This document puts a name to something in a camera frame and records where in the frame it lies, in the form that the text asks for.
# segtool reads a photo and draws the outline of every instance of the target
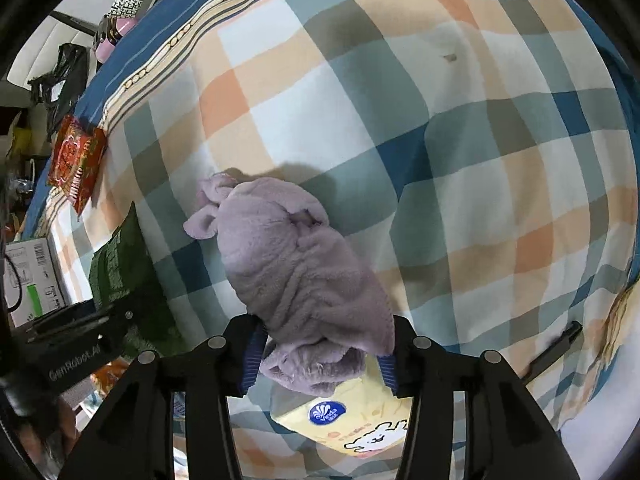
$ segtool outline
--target purple fabric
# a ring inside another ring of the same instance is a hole
[[[273,341],[260,371],[284,387],[330,396],[364,371],[364,354],[389,355],[394,325],[374,273],[329,227],[321,203],[290,182],[238,184],[225,173],[201,181],[184,224],[218,236],[229,283]]]

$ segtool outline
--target silver bolt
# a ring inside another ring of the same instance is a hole
[[[419,335],[414,339],[414,346],[422,350],[426,350],[431,347],[431,339],[423,335]]]
[[[226,339],[221,335],[215,335],[207,341],[207,345],[209,345],[209,348],[213,349],[222,348],[226,345]]]
[[[148,365],[149,363],[152,363],[155,358],[156,354],[154,354],[151,350],[145,350],[138,356],[138,361],[140,361],[140,364]]]
[[[502,356],[495,350],[488,350],[484,353],[484,360],[495,365],[502,361]]]

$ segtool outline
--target plaid bedsheet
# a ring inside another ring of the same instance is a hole
[[[110,137],[92,202],[52,224],[72,300],[133,201],[185,337],[219,333],[244,306],[216,241],[182,223],[197,179],[269,174],[317,196],[396,313],[449,349],[522,372],[581,322],[530,390],[556,428],[590,398],[638,186],[609,73],[564,0],[163,0],[76,111]],[[265,378],[230,401],[246,477],[395,475],[401,449],[348,458],[269,406]]]

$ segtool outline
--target green package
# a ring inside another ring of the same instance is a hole
[[[141,319],[134,320],[133,327],[127,332],[124,358],[132,360],[144,350],[173,355],[188,349],[146,250],[135,204],[131,204],[127,217],[113,233],[111,240],[94,254],[89,284],[98,310],[122,298],[125,302],[127,297],[132,302],[139,301],[140,296],[145,298],[145,308],[149,312],[145,312]]]

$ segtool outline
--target yellow tissue package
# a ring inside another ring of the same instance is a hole
[[[331,449],[366,458],[404,443],[412,400],[396,399],[377,359],[367,356],[364,374],[340,384],[327,399],[274,384],[271,418]]]

